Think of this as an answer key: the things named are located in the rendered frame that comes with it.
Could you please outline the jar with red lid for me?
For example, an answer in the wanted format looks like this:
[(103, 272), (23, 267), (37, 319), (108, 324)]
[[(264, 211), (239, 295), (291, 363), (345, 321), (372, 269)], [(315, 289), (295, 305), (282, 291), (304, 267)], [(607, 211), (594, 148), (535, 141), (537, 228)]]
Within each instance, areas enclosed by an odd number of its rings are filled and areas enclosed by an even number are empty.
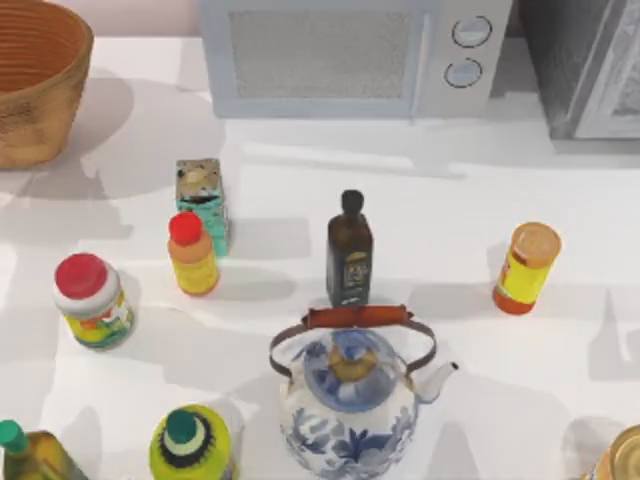
[(92, 350), (112, 348), (131, 333), (135, 315), (119, 273), (92, 253), (75, 253), (54, 271), (55, 304), (75, 339)]

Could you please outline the brown wicker basket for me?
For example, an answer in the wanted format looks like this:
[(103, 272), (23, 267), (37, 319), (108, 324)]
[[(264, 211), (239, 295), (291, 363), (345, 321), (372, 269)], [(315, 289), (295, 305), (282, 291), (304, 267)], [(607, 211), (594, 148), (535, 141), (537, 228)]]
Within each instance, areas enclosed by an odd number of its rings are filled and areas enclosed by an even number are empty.
[(0, 0), (0, 170), (49, 162), (66, 147), (94, 34), (47, 0)]

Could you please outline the dark olive oil bottle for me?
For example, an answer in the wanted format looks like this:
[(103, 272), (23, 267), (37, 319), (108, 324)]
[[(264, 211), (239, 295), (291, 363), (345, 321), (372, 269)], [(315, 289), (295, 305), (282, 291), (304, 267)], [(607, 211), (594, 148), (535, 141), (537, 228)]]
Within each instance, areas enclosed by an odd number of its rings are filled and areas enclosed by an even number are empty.
[(374, 240), (363, 206), (359, 190), (345, 190), (342, 212), (328, 223), (326, 290), (333, 307), (369, 303)]

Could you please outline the yellow bottle with green cap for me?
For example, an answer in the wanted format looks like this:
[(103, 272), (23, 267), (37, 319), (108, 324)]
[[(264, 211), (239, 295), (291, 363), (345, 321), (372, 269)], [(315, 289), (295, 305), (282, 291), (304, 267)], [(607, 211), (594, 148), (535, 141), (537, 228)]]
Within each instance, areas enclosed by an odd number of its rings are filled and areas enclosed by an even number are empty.
[(149, 445), (153, 480), (239, 480), (232, 439), (223, 418), (208, 406), (169, 412)]

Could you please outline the blue and white teapot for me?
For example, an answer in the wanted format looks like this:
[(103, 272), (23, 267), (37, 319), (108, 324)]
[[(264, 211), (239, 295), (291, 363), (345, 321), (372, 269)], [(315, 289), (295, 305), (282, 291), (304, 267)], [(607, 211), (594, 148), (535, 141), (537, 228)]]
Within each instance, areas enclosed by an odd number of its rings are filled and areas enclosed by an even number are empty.
[(273, 337), (280, 430), (290, 454), (320, 480), (379, 480), (399, 463), (422, 405), (458, 370), (412, 375), (437, 353), (433, 330), (403, 305), (311, 309)]

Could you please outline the yellow and orange can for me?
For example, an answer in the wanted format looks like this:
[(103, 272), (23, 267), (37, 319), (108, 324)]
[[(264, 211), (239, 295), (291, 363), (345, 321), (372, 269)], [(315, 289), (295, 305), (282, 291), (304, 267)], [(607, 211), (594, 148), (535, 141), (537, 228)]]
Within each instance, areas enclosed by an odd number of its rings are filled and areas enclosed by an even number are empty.
[(530, 312), (560, 250), (560, 236), (550, 226), (540, 222), (519, 225), (492, 292), (494, 304), (511, 315)]

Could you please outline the teal carton box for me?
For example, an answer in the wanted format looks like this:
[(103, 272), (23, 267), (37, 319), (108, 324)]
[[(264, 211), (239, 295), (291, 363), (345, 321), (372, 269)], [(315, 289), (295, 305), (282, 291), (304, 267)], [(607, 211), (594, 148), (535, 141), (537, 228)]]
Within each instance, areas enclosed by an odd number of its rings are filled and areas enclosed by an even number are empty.
[(176, 208), (192, 211), (203, 223), (217, 257), (230, 250), (230, 221), (220, 161), (217, 158), (178, 160), (176, 162)]

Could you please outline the orange bottle with red cap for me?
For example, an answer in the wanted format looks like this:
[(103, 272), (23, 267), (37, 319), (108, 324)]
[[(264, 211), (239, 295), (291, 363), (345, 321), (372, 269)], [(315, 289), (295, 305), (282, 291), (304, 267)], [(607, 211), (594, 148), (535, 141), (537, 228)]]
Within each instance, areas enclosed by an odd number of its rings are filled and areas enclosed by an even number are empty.
[(180, 289), (188, 295), (201, 296), (211, 292), (219, 273), (209, 233), (200, 218), (186, 211), (169, 221), (168, 252)]

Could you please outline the pale microwave oven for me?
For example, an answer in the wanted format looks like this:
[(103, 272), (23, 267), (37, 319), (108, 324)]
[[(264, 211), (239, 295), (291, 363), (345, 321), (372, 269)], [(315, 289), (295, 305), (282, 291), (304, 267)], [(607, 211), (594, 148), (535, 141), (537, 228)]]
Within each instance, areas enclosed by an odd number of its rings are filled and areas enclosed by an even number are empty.
[[(513, 0), (199, 0), (215, 113), (222, 118), (456, 118), (489, 99)], [(452, 39), (484, 16), (477, 48)], [(482, 78), (450, 87), (446, 67)]]

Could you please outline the microwave knob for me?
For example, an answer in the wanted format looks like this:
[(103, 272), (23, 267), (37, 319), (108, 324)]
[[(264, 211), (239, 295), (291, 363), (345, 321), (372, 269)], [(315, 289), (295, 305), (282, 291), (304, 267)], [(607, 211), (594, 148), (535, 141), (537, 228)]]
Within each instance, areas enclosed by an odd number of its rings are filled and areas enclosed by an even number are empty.
[(444, 80), (452, 88), (465, 89), (475, 85), (482, 75), (482, 65), (472, 58), (465, 58), (446, 67)]
[(458, 20), (452, 29), (453, 41), (462, 48), (477, 48), (492, 34), (492, 24), (484, 16)]

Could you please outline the gold lidded can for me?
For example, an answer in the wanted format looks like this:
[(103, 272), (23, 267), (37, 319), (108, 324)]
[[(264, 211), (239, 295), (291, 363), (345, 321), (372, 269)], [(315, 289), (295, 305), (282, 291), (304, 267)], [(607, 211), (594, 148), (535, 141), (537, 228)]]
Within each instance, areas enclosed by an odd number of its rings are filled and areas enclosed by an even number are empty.
[(622, 431), (579, 480), (640, 480), (640, 424)]

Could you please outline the olive bottle with green cap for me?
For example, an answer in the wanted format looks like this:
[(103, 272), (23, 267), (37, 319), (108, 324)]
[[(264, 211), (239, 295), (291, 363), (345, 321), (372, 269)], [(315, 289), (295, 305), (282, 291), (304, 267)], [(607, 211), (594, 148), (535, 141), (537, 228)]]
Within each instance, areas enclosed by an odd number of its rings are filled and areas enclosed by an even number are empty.
[(14, 420), (0, 421), (3, 480), (89, 480), (52, 433), (25, 432)]

